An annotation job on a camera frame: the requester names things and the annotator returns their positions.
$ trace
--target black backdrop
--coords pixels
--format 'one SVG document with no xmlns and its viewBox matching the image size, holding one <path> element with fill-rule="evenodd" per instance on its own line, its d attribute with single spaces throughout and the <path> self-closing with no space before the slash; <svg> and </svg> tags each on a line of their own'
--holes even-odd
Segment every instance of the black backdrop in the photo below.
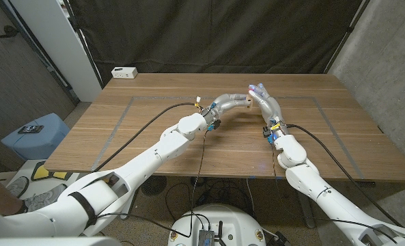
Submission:
<svg viewBox="0 0 405 246">
<path fill-rule="evenodd" d="M 361 0 L 71 0 L 104 83 L 139 72 L 322 73 Z"/>
</svg>

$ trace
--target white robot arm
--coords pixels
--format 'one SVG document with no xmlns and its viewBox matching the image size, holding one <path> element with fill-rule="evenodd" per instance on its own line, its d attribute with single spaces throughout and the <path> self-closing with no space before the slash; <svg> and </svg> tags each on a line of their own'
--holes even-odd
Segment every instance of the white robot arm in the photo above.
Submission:
<svg viewBox="0 0 405 246">
<path fill-rule="evenodd" d="M 107 226 L 117 215 L 127 213 L 135 190 L 163 163 L 181 155 L 196 133 L 211 131 L 220 124 L 220 117 L 235 106 L 247 106 L 246 95 L 224 94 L 210 107 L 182 118 L 163 132 L 160 141 L 127 164 L 112 170 L 88 174 L 70 185 L 49 206 L 32 213 L 2 217 L 1 237 L 92 236 Z M 109 186 L 104 179 L 115 176 Z"/>
<path fill-rule="evenodd" d="M 304 147 L 289 134 L 277 101 L 269 96 L 262 84 L 250 85 L 249 93 L 263 112 L 269 143 L 282 150 L 277 157 L 278 163 L 286 169 L 285 176 L 293 188 L 315 201 L 353 245 L 394 245 L 393 241 L 405 245 L 405 228 L 370 217 L 320 177 L 316 166 L 307 158 Z M 359 224 L 379 229 L 392 239 Z"/>
</svg>

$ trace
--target robot finger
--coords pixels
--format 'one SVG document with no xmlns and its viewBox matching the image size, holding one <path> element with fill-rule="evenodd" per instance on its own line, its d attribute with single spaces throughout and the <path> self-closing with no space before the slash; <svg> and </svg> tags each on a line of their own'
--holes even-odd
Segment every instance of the robot finger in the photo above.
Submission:
<svg viewBox="0 0 405 246">
<path fill-rule="evenodd" d="M 266 88 L 264 87 L 264 85 L 263 85 L 262 83 L 259 83 L 259 84 L 258 84 L 258 87 L 265 93 L 266 98 L 268 98 L 268 97 L 269 97 L 269 93 L 268 93 L 268 91 L 266 90 Z"/>
<path fill-rule="evenodd" d="M 249 91 L 254 91 L 256 94 L 259 94 L 263 98 L 269 97 L 269 94 L 266 92 L 266 90 L 262 90 L 255 85 L 249 85 Z"/>
</svg>

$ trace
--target white panel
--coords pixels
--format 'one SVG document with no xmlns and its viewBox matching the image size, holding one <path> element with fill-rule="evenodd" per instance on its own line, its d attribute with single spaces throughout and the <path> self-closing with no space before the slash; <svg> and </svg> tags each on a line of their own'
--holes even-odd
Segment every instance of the white panel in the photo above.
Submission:
<svg viewBox="0 0 405 246">
<path fill-rule="evenodd" d="M 73 28 L 56 0 L 11 0 L 44 50 L 83 102 L 99 95 L 100 84 Z"/>
</svg>

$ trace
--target blue bin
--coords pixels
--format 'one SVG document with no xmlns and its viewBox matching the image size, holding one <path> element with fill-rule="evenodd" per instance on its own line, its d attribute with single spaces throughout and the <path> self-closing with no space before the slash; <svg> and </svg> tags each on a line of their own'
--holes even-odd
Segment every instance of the blue bin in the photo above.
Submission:
<svg viewBox="0 0 405 246">
<path fill-rule="evenodd" d="M 44 126 L 39 133 L 21 133 L 24 126 Z M 3 138 L 2 143 L 23 160 L 47 159 L 70 129 L 55 113 L 50 113 L 20 127 Z"/>
</svg>

